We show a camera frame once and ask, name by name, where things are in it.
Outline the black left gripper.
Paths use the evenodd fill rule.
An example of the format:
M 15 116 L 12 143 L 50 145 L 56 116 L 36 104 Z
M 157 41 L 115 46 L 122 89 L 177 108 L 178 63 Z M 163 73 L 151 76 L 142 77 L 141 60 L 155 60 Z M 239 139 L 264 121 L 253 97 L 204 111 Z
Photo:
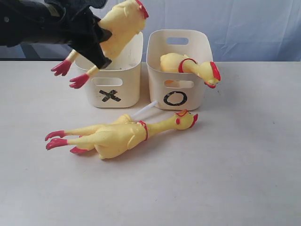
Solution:
M 98 25 L 101 19 L 90 9 L 104 8 L 106 0 L 46 0 L 45 3 L 59 12 L 59 21 L 47 25 L 52 34 L 61 39 L 59 43 L 67 44 L 98 69 L 111 63 L 104 56 L 100 43 L 107 41 L 112 33 Z

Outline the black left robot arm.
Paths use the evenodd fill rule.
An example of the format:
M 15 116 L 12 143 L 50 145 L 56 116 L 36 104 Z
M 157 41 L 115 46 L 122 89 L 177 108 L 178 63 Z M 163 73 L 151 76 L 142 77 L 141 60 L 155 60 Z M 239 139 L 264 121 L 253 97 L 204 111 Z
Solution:
M 105 0 L 2 0 L 0 2 L 0 44 L 66 44 L 98 69 L 111 59 L 100 46 L 112 33 L 98 25 L 100 18 L 90 10 L 103 8 Z

